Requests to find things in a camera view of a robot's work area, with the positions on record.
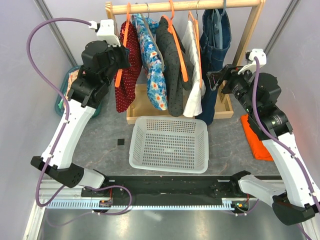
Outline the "dark grey dotted garment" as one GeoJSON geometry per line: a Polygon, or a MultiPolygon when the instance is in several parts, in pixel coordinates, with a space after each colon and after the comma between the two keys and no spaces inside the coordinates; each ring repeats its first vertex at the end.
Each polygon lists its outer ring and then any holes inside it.
{"type": "Polygon", "coordinates": [[[184,112],[184,91],[190,91],[193,87],[194,65],[186,55],[186,49],[178,36],[177,39],[187,72],[187,81],[185,82],[174,36],[169,33],[168,26],[168,21],[161,17],[159,26],[156,29],[156,44],[162,54],[165,65],[163,75],[166,82],[168,112],[173,117],[179,117],[184,112]]]}

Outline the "small black square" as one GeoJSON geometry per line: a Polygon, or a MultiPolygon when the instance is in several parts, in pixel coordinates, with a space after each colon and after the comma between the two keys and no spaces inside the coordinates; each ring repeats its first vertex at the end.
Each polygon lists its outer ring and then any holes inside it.
{"type": "Polygon", "coordinates": [[[125,144],[125,139],[124,138],[117,139],[117,145],[118,146],[123,146],[124,144],[125,144]]]}

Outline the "blue denim jeans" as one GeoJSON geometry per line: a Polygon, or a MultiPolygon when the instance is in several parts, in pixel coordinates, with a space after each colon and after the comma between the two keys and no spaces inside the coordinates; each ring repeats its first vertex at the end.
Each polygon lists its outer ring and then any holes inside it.
{"type": "Polygon", "coordinates": [[[231,26],[227,11],[222,17],[223,47],[218,49],[213,45],[212,14],[214,9],[207,9],[202,15],[202,35],[200,37],[201,71],[206,87],[205,94],[201,100],[202,113],[196,118],[204,121],[208,126],[212,124],[215,115],[218,89],[211,90],[207,72],[219,72],[223,68],[226,54],[232,41],[231,26]]]}

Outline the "orange hanger of skirt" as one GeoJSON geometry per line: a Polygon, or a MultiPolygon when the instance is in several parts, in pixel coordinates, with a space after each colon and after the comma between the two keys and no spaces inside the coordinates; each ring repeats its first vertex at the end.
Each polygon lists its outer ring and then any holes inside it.
{"type": "MultiPolygon", "coordinates": [[[[130,24],[130,10],[131,10],[131,3],[127,3],[126,7],[126,22],[125,22],[125,28],[122,30],[123,33],[123,46],[127,47],[127,41],[128,41],[128,31],[129,31],[129,24],[130,24]]],[[[116,78],[115,78],[115,87],[118,88],[121,83],[123,69],[120,68],[117,72],[116,78]]]]}

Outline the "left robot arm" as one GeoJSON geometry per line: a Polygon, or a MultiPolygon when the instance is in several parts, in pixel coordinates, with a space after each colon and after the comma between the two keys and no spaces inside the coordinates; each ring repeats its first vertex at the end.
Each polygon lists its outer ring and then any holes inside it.
{"type": "Polygon", "coordinates": [[[40,156],[30,164],[62,185],[92,188],[99,197],[106,196],[110,185],[97,170],[73,163],[73,155],[80,136],[94,115],[119,69],[130,67],[129,50],[122,44],[109,45],[105,40],[88,43],[81,54],[83,64],[67,94],[63,118],[54,136],[40,156]]]}

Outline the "blue-grey hanger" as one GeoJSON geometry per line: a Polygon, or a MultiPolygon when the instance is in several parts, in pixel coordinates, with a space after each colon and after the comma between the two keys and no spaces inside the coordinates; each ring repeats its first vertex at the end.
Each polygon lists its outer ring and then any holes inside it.
{"type": "Polygon", "coordinates": [[[220,12],[218,9],[212,11],[212,33],[213,33],[213,46],[220,50],[223,49],[223,30],[222,30],[222,17],[226,13],[227,1],[223,1],[223,9],[220,12]]]}

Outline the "pink floral cloth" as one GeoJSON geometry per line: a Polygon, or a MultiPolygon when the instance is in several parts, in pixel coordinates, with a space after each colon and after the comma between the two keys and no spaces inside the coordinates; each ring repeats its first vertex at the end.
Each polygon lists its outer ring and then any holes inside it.
{"type": "Polygon", "coordinates": [[[67,89],[65,93],[66,98],[68,98],[68,93],[71,89],[72,83],[77,79],[78,73],[79,73],[79,70],[77,69],[69,74],[68,81],[67,81],[67,89]]]}

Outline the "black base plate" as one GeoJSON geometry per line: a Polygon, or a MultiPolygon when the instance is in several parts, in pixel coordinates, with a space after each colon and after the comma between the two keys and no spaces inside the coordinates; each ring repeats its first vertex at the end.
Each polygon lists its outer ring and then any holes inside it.
{"type": "Polygon", "coordinates": [[[254,176],[247,171],[235,175],[120,175],[108,176],[97,189],[83,187],[81,197],[116,204],[221,204],[223,199],[258,199],[268,206],[273,197],[285,194],[278,175],[254,176]]]}

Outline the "red polka dot skirt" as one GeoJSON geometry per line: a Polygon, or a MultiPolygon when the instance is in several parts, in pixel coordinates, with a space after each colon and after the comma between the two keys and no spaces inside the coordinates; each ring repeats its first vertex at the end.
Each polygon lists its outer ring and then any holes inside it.
{"type": "Polygon", "coordinates": [[[135,27],[131,22],[128,24],[128,36],[125,47],[129,49],[129,68],[122,70],[119,87],[115,87],[115,105],[118,113],[125,112],[135,100],[136,83],[142,69],[142,57],[140,43],[135,27]]]}

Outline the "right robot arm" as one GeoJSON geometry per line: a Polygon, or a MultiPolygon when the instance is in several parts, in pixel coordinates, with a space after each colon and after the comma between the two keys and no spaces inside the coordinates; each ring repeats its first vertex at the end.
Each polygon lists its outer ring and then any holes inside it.
{"type": "Polygon", "coordinates": [[[277,78],[231,64],[207,72],[206,77],[212,88],[226,81],[222,93],[233,94],[246,111],[250,129],[270,153],[284,183],[272,187],[243,170],[231,176],[230,193],[260,199],[287,226],[315,217],[320,211],[320,189],[302,160],[288,117],[276,105],[282,92],[277,78]]]}

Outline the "white plastic basket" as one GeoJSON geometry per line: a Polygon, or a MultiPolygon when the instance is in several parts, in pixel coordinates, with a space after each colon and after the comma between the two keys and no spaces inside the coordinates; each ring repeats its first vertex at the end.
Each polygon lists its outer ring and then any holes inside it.
{"type": "Polygon", "coordinates": [[[141,116],[135,121],[129,164],[136,169],[203,174],[208,169],[209,134],[204,121],[141,116]]]}

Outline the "blue floral garment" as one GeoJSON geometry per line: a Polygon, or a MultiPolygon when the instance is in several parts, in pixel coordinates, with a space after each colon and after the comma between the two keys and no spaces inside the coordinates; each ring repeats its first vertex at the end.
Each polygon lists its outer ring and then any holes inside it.
{"type": "Polygon", "coordinates": [[[168,108],[164,60],[156,44],[159,23],[141,13],[131,16],[140,44],[142,65],[146,74],[146,92],[151,104],[160,111],[168,108]]]}

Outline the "orange hanger of white garment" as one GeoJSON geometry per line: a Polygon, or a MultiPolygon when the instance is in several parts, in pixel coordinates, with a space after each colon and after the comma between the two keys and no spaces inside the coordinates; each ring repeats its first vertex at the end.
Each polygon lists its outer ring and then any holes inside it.
{"type": "Polygon", "coordinates": [[[188,12],[188,19],[191,19],[192,24],[193,24],[193,31],[194,31],[194,36],[195,36],[195,43],[196,43],[196,48],[197,48],[197,55],[198,55],[198,64],[199,64],[199,87],[202,89],[202,63],[201,63],[201,51],[200,51],[200,43],[199,43],[199,24],[198,20],[194,18],[193,14],[191,11],[188,12]]]}

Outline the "wooden clothes rack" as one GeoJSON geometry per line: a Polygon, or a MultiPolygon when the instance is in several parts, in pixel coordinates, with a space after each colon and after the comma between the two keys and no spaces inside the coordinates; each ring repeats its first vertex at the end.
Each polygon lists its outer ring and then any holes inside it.
{"type": "MultiPolygon", "coordinates": [[[[173,3],[170,3],[169,0],[165,0],[159,3],[132,4],[130,7],[127,7],[126,5],[114,5],[111,1],[107,1],[105,3],[105,11],[109,19],[115,20],[116,15],[127,15],[129,13],[175,13],[179,11],[220,9],[223,7],[251,7],[249,17],[247,19],[245,28],[237,47],[237,51],[232,62],[233,65],[239,66],[243,57],[245,56],[246,48],[250,43],[264,5],[264,0],[185,0],[173,3]]],[[[147,103],[148,98],[146,84],[137,84],[135,93],[136,99],[126,111],[126,120],[129,125],[133,125],[141,116],[169,116],[169,112],[167,110],[156,110],[150,103],[147,103]]]]}

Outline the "orange hanger of grey garment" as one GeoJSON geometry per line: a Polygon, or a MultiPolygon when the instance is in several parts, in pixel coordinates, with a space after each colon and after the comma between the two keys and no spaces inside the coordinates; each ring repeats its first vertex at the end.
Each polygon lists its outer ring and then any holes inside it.
{"type": "Polygon", "coordinates": [[[171,10],[171,18],[168,18],[168,16],[166,16],[166,15],[163,15],[162,17],[167,20],[167,23],[168,23],[167,31],[173,36],[174,43],[175,43],[175,46],[176,46],[176,49],[177,49],[177,53],[178,53],[178,57],[179,57],[180,70],[181,70],[181,73],[182,73],[182,79],[186,83],[189,80],[188,72],[187,72],[187,68],[186,68],[186,65],[185,65],[184,58],[183,58],[183,54],[182,54],[181,46],[180,46],[180,43],[179,43],[179,40],[178,40],[178,36],[177,36],[177,33],[176,33],[175,28],[173,26],[173,18],[175,16],[175,10],[174,10],[173,1],[169,0],[169,4],[170,4],[170,10],[171,10]]]}

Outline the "white garment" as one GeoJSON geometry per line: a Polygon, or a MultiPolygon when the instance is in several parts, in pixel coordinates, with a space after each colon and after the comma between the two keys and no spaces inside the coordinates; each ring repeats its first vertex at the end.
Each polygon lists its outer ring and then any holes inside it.
{"type": "Polygon", "coordinates": [[[202,79],[202,88],[200,89],[200,70],[198,52],[196,46],[196,39],[194,34],[193,22],[188,20],[187,27],[182,38],[182,44],[185,48],[185,54],[193,64],[193,72],[191,77],[192,88],[189,92],[189,96],[184,107],[183,115],[188,118],[192,118],[200,115],[202,110],[202,98],[206,92],[206,86],[202,79]]]}

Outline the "teal plastic bin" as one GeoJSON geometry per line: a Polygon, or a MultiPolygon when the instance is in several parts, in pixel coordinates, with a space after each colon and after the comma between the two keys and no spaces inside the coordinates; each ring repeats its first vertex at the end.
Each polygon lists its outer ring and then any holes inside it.
{"type": "MultiPolygon", "coordinates": [[[[62,81],[62,85],[60,87],[60,91],[64,94],[64,96],[66,96],[66,93],[67,93],[67,88],[68,88],[68,80],[69,80],[69,77],[76,71],[78,71],[80,69],[80,65],[78,66],[75,66],[75,67],[72,67],[65,75],[63,81],[62,81]]],[[[54,110],[55,112],[60,116],[62,117],[63,114],[64,114],[64,110],[65,110],[65,107],[63,106],[64,104],[64,101],[63,99],[61,98],[61,96],[58,94],[57,95],[57,98],[56,98],[56,101],[55,101],[55,105],[54,105],[54,110]]],[[[95,110],[95,113],[92,115],[92,118],[95,118],[97,117],[100,112],[101,112],[101,108],[102,106],[99,105],[97,107],[97,109],[95,110]]]]}

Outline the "orange folded cloth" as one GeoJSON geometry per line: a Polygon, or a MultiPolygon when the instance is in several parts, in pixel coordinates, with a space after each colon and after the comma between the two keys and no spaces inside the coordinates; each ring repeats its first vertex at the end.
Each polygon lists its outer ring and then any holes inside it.
{"type": "Polygon", "coordinates": [[[242,115],[240,117],[243,131],[249,147],[251,149],[253,158],[260,161],[273,162],[273,158],[266,147],[263,145],[262,141],[259,140],[258,136],[253,132],[248,123],[248,114],[242,115]]]}

